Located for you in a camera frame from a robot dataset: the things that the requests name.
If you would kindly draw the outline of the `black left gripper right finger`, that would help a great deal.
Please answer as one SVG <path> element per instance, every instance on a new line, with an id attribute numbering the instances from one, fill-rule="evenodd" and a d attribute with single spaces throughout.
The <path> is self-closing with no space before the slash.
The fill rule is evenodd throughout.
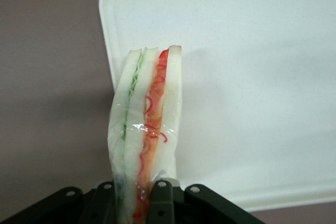
<path id="1" fill-rule="evenodd" d="M 258 223 L 263 222 L 202 184 L 182 189 L 175 179 L 152 187 L 148 223 Z"/>

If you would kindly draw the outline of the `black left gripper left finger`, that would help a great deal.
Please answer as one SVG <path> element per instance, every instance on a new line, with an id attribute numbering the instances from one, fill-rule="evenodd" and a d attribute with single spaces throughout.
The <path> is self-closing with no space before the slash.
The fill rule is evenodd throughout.
<path id="1" fill-rule="evenodd" d="M 1 223 L 117 223 L 114 182 L 103 182 L 87 193 L 65 187 Z"/>

